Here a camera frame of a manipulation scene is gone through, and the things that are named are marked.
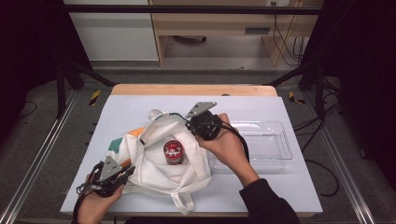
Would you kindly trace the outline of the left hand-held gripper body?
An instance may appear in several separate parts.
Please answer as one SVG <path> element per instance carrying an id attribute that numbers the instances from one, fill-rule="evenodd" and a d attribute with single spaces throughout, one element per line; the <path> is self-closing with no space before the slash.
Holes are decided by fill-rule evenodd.
<path id="1" fill-rule="evenodd" d="M 100 161 L 98 167 L 94 169 L 91 189 L 101 197 L 107 198 L 112 196 L 118 189 L 115 187 L 115 183 L 120 177 L 123 168 L 125 167 L 122 167 L 113 158 L 107 156 L 106 159 Z"/>

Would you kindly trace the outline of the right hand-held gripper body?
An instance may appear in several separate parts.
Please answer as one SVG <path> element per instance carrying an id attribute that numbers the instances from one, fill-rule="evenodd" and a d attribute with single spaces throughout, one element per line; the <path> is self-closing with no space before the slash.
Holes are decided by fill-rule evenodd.
<path id="1" fill-rule="evenodd" d="M 218 115 L 212 114 L 209 109 L 216 106 L 216 102 L 198 102 L 188 112 L 187 118 L 195 124 L 196 132 L 204 140 L 214 140 L 220 132 L 221 120 Z"/>

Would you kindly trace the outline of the cream tote bag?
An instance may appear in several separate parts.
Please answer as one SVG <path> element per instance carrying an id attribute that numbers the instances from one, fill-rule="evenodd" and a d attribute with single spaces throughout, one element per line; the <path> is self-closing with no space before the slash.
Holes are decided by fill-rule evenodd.
<path id="1" fill-rule="evenodd" d="M 153 109 L 148 115 L 149 125 L 129 131 L 113 140 L 107 155 L 118 163 L 130 161 L 135 167 L 128 177 L 125 193 L 162 194 L 172 198 L 183 215 L 194 209 L 191 195 L 204 189 L 212 178 L 208 151 L 199 146 L 187 129 L 187 120 L 178 113 Z M 171 140 L 184 147 L 184 161 L 169 165 L 163 146 Z"/>

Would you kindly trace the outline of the person's right hand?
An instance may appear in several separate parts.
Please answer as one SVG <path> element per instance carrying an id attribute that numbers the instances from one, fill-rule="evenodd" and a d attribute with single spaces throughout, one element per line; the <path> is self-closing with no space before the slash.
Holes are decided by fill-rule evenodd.
<path id="1" fill-rule="evenodd" d="M 219 161 L 227 165 L 236 175 L 247 177 L 256 176 L 254 169 L 248 162 L 242 143 L 231 131 L 222 129 L 216 139 L 206 141 L 196 137 L 199 145 L 212 152 Z"/>

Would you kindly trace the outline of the person's left hand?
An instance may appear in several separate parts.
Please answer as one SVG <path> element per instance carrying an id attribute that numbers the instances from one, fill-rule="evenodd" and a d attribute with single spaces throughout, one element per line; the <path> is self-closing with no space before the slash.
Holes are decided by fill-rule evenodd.
<path id="1" fill-rule="evenodd" d="M 78 217 L 105 217 L 108 209 L 121 197 L 124 186 L 121 185 L 112 196 L 103 198 L 96 193 L 85 196 L 80 208 Z"/>

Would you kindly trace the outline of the red can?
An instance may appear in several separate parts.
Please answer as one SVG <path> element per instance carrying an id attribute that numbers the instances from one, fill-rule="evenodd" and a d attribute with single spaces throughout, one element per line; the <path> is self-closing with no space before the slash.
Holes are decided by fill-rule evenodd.
<path id="1" fill-rule="evenodd" d="M 163 154 L 169 165 L 178 165 L 184 161 L 184 147 L 177 140 L 168 141 L 163 146 Z"/>

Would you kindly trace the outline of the clear plastic tray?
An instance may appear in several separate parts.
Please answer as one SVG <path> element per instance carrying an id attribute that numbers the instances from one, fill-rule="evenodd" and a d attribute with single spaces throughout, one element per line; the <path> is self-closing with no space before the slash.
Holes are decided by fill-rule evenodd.
<path id="1" fill-rule="evenodd" d="M 292 160 L 280 121 L 232 121 L 231 125 L 247 142 L 249 163 L 259 174 L 281 173 Z"/>

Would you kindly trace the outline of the yellow black floor tape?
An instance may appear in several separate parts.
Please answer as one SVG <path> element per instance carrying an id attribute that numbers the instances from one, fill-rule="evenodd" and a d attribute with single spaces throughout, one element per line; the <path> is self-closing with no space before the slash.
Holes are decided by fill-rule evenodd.
<path id="1" fill-rule="evenodd" d="M 101 93 L 100 90 L 94 91 L 94 93 L 92 94 L 92 98 L 91 98 L 91 100 L 89 102 L 89 105 L 95 105 L 100 93 Z"/>
<path id="2" fill-rule="evenodd" d="M 292 103 L 296 103 L 296 104 L 299 104 L 299 105 L 305 105 L 305 101 L 304 100 L 299 100 L 299 99 L 295 98 L 295 95 L 294 95 L 293 91 L 289 91 L 289 99 L 290 99 L 290 102 L 292 102 Z"/>

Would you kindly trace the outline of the black metal stand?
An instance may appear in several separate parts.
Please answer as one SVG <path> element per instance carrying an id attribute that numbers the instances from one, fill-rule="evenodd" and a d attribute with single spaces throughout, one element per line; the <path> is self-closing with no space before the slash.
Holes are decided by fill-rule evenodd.
<path id="1" fill-rule="evenodd" d="M 73 90 L 81 90 L 84 86 L 84 82 L 82 81 L 80 74 L 88 75 L 89 77 L 108 87 L 114 87 L 116 85 L 116 82 L 100 76 L 91 68 L 88 68 L 81 63 L 72 60 L 60 61 L 56 67 L 56 86 L 58 99 L 57 119 L 60 118 L 66 110 L 64 82 L 67 81 Z"/>
<path id="2" fill-rule="evenodd" d="M 315 111 L 320 117 L 324 117 L 324 100 L 322 99 L 324 90 L 324 75 L 320 65 L 314 63 L 305 63 L 289 71 L 286 75 L 267 83 L 267 86 L 276 87 L 281 83 L 291 79 L 292 77 L 299 75 L 302 75 L 302 78 L 298 83 L 298 87 L 301 91 L 307 91 L 313 85 L 316 86 Z"/>

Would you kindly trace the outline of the wooden desk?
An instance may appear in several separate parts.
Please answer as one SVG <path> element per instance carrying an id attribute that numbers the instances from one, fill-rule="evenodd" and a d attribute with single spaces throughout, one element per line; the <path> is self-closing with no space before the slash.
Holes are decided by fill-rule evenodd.
<path id="1" fill-rule="evenodd" d="M 324 0 L 148 0 L 152 6 L 322 7 Z M 316 15 L 154 13 L 158 36 L 259 36 L 272 65 L 287 55 L 292 36 L 309 37 Z"/>

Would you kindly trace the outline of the white cabinet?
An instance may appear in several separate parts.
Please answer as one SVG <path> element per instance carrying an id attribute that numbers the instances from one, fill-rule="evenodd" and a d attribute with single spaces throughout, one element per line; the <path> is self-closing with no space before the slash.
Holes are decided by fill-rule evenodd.
<path id="1" fill-rule="evenodd" d="M 91 61 L 157 61 L 149 13 L 70 13 Z"/>

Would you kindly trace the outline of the dark curtain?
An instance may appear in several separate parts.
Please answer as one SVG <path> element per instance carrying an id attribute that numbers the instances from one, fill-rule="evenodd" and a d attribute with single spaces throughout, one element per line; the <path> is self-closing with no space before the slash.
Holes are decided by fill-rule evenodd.
<path id="1" fill-rule="evenodd" d="M 396 0 L 324 0 L 304 58 L 322 53 L 367 153 L 396 190 Z"/>
<path id="2" fill-rule="evenodd" d="M 64 0 L 0 0 L 0 144 L 10 136 L 28 91 L 56 78 L 51 39 L 73 61 L 91 66 L 70 15 L 39 8 L 63 4 Z"/>

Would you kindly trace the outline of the aluminium floor rail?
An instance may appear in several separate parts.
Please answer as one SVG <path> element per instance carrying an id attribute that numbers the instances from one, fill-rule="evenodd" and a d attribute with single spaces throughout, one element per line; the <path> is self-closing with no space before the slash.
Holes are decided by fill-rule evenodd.
<path id="1" fill-rule="evenodd" d="M 369 209 L 366 201 L 364 200 L 361 191 L 359 190 L 352 174 L 347 168 L 346 162 L 343 160 L 338 147 L 336 146 L 328 128 L 328 116 L 340 110 L 341 106 L 336 100 L 335 93 L 324 93 L 322 98 L 314 96 L 312 92 L 304 92 L 303 96 L 306 103 L 315 118 L 319 118 L 319 129 L 321 141 L 324 148 L 332 162 L 334 171 L 336 172 L 337 179 L 340 186 L 343 188 L 349 202 L 359 220 L 360 224 L 375 224 L 375 219 Z"/>
<path id="2" fill-rule="evenodd" d="M 37 180 L 37 177 L 39 176 L 48 155 L 51 153 L 52 148 L 64 124 L 66 123 L 71 110 L 73 109 L 77 97 L 77 91 L 70 91 L 64 112 L 54 121 L 49 133 L 45 138 L 45 141 L 36 153 L 33 162 L 23 177 L 22 182 L 18 186 L 10 202 L 7 204 L 6 209 L 0 215 L 0 224 L 13 224 L 13 222 L 16 220 L 18 213 L 21 211 L 27 196 L 29 195 L 35 181 Z"/>

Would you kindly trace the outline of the black frame bar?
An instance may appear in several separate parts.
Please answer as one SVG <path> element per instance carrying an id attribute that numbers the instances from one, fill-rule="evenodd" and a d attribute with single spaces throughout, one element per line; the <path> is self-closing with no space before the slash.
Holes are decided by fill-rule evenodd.
<path id="1" fill-rule="evenodd" d="M 262 14 L 319 15 L 320 7 L 222 7 L 222 6 L 143 6 L 143 5 L 64 5 L 67 12 L 81 13 L 179 13 L 179 14 Z"/>

